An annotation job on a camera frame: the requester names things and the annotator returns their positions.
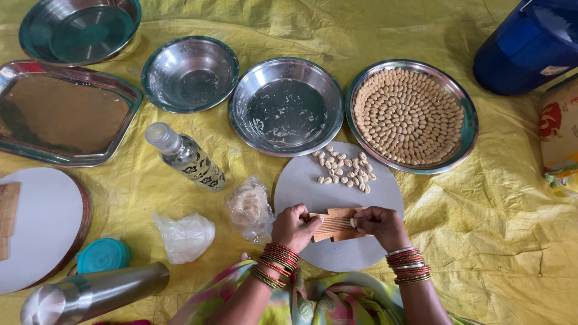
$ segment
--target white plastic bag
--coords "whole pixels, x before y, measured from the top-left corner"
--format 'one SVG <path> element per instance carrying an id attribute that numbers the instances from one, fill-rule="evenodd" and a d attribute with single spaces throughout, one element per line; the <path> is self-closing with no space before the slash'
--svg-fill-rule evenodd
<path id="1" fill-rule="evenodd" d="M 267 187 L 255 174 L 247 178 L 227 200 L 231 228 L 244 239 L 264 245 L 271 241 L 275 217 L 267 203 Z"/>
<path id="2" fill-rule="evenodd" d="M 153 212 L 153 221 L 161 231 L 166 255 L 171 264 L 196 260 L 215 238 L 214 223 L 198 213 L 174 221 L 159 217 Z"/>

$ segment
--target stainless steel bowl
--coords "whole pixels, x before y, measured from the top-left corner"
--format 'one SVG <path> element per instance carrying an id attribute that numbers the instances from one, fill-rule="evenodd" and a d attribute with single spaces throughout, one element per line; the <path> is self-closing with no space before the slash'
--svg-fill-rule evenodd
<path id="1" fill-rule="evenodd" d="M 296 157 L 328 144 L 343 123 L 343 94 L 317 64 L 280 57 L 250 68 L 229 100 L 229 118 L 251 147 Z"/>
<path id="2" fill-rule="evenodd" d="M 41 0 L 20 24 L 26 55 L 57 67 L 78 67 L 110 57 L 140 24 L 138 0 Z"/>
<path id="3" fill-rule="evenodd" d="M 408 71 L 419 72 L 430 77 L 440 86 L 443 86 L 444 89 L 450 95 L 455 97 L 457 102 L 464 107 L 464 123 L 461 129 L 460 143 L 454 147 L 454 149 L 446 156 L 444 160 L 437 164 L 414 166 L 390 160 L 387 157 L 381 155 L 381 153 L 375 150 L 363 138 L 363 136 L 361 136 L 360 131 L 355 124 L 355 120 L 353 119 L 355 94 L 357 93 L 357 90 L 363 81 L 374 73 L 379 72 L 380 70 L 395 69 L 397 67 Z M 361 71 L 360 74 L 355 77 L 353 82 L 351 82 L 351 85 L 347 91 L 346 105 L 347 108 L 345 114 L 347 116 L 347 122 L 349 123 L 349 127 L 353 131 L 353 134 L 361 146 L 367 150 L 369 154 L 375 157 L 375 159 L 400 171 L 422 175 L 433 175 L 449 171 L 450 169 L 455 168 L 457 165 L 461 164 L 472 153 L 472 150 L 477 142 L 477 136 L 479 133 L 477 113 L 476 108 L 473 106 L 472 100 L 468 96 L 468 93 L 466 93 L 466 91 L 452 77 L 445 74 L 440 69 L 432 67 L 431 65 L 423 62 L 406 59 L 394 59 L 370 65 Z"/>
<path id="4" fill-rule="evenodd" d="M 239 60 L 225 43 L 205 36 L 172 40 L 144 64 L 140 81 L 156 107 L 195 113 L 222 102 L 239 80 Z"/>

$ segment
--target yellow tarp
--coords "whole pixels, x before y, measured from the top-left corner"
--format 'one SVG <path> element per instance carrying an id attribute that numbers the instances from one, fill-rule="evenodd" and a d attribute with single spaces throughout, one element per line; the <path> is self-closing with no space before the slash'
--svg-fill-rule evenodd
<path id="1" fill-rule="evenodd" d="M 34 3 L 0 3 L 0 63 L 26 58 L 17 32 Z M 536 105 L 546 87 L 525 96 L 499 97 L 481 89 L 472 76 L 477 48 L 516 4 L 516 0 L 142 0 L 143 22 L 134 40 L 116 58 L 90 68 L 140 87 L 142 66 L 156 48 L 181 36 L 206 35 L 235 51 L 241 73 L 265 59 L 294 56 L 324 67 L 344 90 L 359 71 L 381 60 L 411 58 L 444 70 L 462 84 L 476 106 L 480 136 L 475 150 L 458 168 L 441 175 L 393 171 L 405 202 L 405 226 L 415 246 L 425 251 L 443 305 L 451 313 L 487 324 L 576 323 L 578 205 L 551 195 L 540 175 Z M 164 165 L 143 137 L 154 121 L 167 122 L 196 139 L 227 173 L 227 188 L 207 193 Z M 347 125 L 335 140 L 355 143 Z M 109 162 L 66 170 L 80 178 L 92 199 L 93 221 L 85 246 L 113 237 L 130 246 L 131 265 L 166 263 L 161 237 L 151 221 L 153 211 L 173 219 L 198 212 L 215 222 L 217 234 L 197 261 L 169 266 L 171 281 L 161 295 L 99 320 L 149 319 L 165 324 L 196 288 L 234 263 L 240 252 L 256 256 L 260 247 L 231 231 L 222 205 L 256 172 L 274 189 L 287 161 L 245 145 L 228 121 L 226 101 L 202 113 L 175 115 L 144 100 Z M 41 165 L 0 154 L 1 176 Z M 301 266 L 309 278 L 328 275 L 307 263 Z M 62 279 L 69 267 L 50 281 Z M 364 272 L 386 282 L 393 279 L 385 261 Z M 29 293 L 0 296 L 1 324 L 18 323 L 20 306 Z"/>

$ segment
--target teal lid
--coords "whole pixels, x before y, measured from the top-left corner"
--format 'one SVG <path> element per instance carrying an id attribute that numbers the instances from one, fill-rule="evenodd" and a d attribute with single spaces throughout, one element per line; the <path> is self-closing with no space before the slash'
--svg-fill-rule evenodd
<path id="1" fill-rule="evenodd" d="M 76 255 L 78 274 L 127 267 L 131 261 L 128 246 L 116 239 L 102 238 L 90 243 Z"/>

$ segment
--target white cutting board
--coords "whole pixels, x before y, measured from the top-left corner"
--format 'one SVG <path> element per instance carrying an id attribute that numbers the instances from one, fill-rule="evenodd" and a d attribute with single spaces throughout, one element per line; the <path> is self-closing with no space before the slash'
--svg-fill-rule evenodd
<path id="1" fill-rule="evenodd" d="M 347 155 L 347 159 L 358 157 L 364 150 L 351 143 L 331 142 L 334 150 Z M 325 158 L 329 153 L 324 149 Z M 367 160 L 373 167 L 372 173 L 376 180 L 369 180 L 371 191 L 365 194 L 356 186 L 347 187 L 344 184 L 317 183 L 319 176 L 329 177 L 327 169 L 318 163 L 317 157 L 311 154 L 295 157 L 287 164 L 275 188 L 275 212 L 280 213 L 285 208 L 304 203 L 309 212 L 324 213 L 328 208 L 352 208 L 358 206 L 382 206 L 399 212 L 403 219 L 403 198 L 393 174 L 386 165 L 378 162 L 369 154 Z M 340 167 L 343 176 L 352 167 Z M 368 268 L 385 257 L 387 252 L 379 245 L 375 237 L 362 237 L 346 241 L 331 242 L 325 239 L 309 243 L 299 254 L 309 264 L 333 272 L 350 272 Z"/>
<path id="2" fill-rule="evenodd" d="M 20 182 L 20 195 L 8 259 L 0 261 L 0 294 L 26 288 L 52 271 L 71 248 L 83 217 L 78 186 L 57 169 L 24 169 L 0 179 L 11 182 Z"/>

